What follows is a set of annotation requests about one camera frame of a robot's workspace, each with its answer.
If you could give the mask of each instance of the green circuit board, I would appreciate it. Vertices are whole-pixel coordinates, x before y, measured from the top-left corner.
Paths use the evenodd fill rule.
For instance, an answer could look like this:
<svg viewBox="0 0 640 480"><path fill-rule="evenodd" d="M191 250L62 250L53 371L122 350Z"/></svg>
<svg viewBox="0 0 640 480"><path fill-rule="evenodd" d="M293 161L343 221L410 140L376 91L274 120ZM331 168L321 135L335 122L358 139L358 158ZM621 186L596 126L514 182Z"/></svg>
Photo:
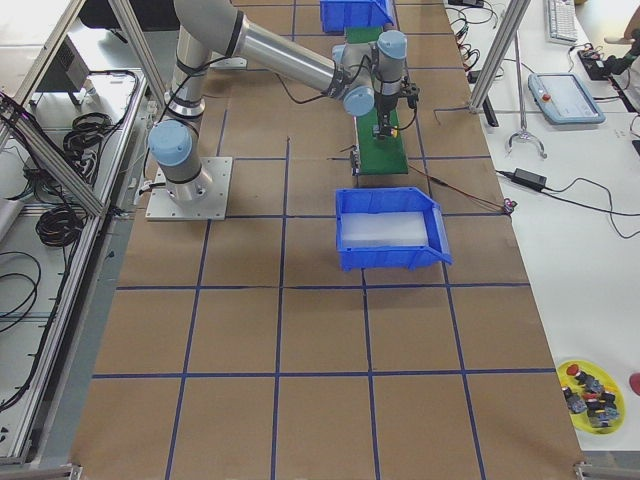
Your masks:
<svg viewBox="0 0 640 480"><path fill-rule="evenodd" d="M378 39L382 28L347 28L347 43L368 43ZM398 125L398 115L394 110L391 121ZM375 110L356 119L357 143L360 151L359 175L391 175L408 173L407 155L404 151L400 132L396 137L377 138L373 128L378 124Z"/></svg>

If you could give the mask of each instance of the brown cardboard sheet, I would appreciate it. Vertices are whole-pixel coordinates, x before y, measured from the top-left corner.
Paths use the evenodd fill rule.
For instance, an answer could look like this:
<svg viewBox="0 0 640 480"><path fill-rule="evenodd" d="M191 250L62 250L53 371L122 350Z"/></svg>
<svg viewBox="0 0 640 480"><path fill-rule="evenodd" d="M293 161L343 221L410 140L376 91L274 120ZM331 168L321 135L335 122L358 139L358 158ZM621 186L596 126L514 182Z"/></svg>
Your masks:
<svg viewBox="0 0 640 480"><path fill-rule="evenodd" d="M318 35L317 0L236 4L325 55L343 41ZM501 204L479 117L433 112L469 98L443 5L398 4L422 89L403 132L410 165ZM440 202L454 265L344 272L334 191L354 185L340 152L352 119L331 100L293 105L265 71L206 86L201 153L236 157L229 218L137 210L71 458L87 478L574 478L580 452L510 219L414 170L360 178Z"/></svg>

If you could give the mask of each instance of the keyboard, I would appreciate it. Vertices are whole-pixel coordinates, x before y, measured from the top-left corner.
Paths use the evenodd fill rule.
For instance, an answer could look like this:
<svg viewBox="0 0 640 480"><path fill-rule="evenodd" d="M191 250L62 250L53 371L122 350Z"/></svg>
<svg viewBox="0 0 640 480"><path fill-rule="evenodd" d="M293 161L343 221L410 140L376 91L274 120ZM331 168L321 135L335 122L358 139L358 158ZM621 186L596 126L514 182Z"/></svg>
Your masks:
<svg viewBox="0 0 640 480"><path fill-rule="evenodd" d="M543 0L547 24L547 40L564 45L575 45L576 7L573 0Z"/></svg>

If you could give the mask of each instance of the red object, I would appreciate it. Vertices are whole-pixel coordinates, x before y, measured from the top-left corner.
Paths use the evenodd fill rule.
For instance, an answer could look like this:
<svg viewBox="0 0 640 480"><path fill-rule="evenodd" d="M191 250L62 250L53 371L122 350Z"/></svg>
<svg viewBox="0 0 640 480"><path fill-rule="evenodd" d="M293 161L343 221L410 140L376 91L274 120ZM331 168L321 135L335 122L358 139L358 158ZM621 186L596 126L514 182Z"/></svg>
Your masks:
<svg viewBox="0 0 640 480"><path fill-rule="evenodd" d="M573 365L569 365L567 367L567 375L571 375L572 377L575 377L579 372L580 372L580 367L578 366L577 363L574 363Z"/></svg>
<svg viewBox="0 0 640 480"><path fill-rule="evenodd" d="M629 386L631 390L633 390L633 393L640 395L640 372L634 373L629 377Z"/></svg>

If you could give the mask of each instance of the metal profile beam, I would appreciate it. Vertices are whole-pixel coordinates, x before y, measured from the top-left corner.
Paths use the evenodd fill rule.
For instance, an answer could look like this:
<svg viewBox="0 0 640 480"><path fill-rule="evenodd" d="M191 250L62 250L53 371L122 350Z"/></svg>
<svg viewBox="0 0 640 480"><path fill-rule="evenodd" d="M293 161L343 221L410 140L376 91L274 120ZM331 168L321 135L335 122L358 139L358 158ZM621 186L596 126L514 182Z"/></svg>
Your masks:
<svg viewBox="0 0 640 480"><path fill-rule="evenodd" d="M122 30L127 34L133 51L142 64L142 70L147 78L151 93L158 104L164 105L164 83L131 3L129 0L109 0L109 4Z"/></svg>
<svg viewBox="0 0 640 480"><path fill-rule="evenodd" d="M509 3L509 7L504 15L504 20L498 29L498 33L496 33L496 37L493 39L489 55L484 62L482 72L471 94L469 109L472 112L475 113L482 109L482 104L489 94L493 79L504 60L511 41L518 31L520 22L522 22L522 18L527 12L527 7L530 2L531 0L518 0Z"/></svg>
<svg viewBox="0 0 640 480"><path fill-rule="evenodd" d="M7 121L12 121L12 110L6 109L1 112ZM69 166L67 161L42 138L42 134L34 128L31 122L22 116L16 116L14 121L20 129L31 147L38 152L38 161L41 166L55 178L60 185L69 190L76 201L91 216L101 217L106 210L98 198L93 194L93 190L80 176Z"/></svg>
<svg viewBox="0 0 640 480"><path fill-rule="evenodd" d="M82 467L78 465L65 465L59 468L46 470L15 470L0 472L0 480L57 480L66 478L68 480L79 480L82 474Z"/></svg>

